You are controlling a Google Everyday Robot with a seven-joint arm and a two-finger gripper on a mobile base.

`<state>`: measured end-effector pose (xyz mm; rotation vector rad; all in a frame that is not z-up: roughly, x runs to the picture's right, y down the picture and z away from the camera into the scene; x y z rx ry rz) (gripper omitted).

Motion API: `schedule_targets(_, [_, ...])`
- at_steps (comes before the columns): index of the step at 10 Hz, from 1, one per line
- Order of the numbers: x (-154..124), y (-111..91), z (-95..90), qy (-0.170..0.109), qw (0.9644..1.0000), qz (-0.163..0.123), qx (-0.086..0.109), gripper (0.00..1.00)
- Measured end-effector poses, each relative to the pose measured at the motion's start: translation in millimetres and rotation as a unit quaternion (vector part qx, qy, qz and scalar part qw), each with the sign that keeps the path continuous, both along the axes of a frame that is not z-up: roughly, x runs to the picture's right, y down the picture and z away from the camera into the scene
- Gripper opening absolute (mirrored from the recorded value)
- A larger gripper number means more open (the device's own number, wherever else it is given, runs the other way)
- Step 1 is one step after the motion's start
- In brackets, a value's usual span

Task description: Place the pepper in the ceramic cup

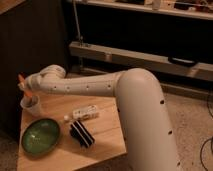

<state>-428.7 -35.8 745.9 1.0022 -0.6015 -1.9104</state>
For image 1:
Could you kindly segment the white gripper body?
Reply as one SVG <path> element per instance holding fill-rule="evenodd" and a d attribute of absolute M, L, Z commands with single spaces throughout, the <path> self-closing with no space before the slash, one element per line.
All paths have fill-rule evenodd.
<path fill-rule="evenodd" d="M 32 74 L 24 78 L 21 74 L 18 75 L 18 87 L 24 90 L 38 91 L 41 89 L 42 77 L 39 74 Z"/>

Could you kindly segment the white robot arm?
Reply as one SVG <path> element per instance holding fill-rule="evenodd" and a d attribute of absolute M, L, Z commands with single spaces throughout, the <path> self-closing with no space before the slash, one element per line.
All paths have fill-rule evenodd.
<path fill-rule="evenodd" d="M 148 70 L 133 68 L 67 78 L 50 65 L 21 80 L 26 92 L 114 97 L 132 171 L 183 171 L 161 85 Z"/>

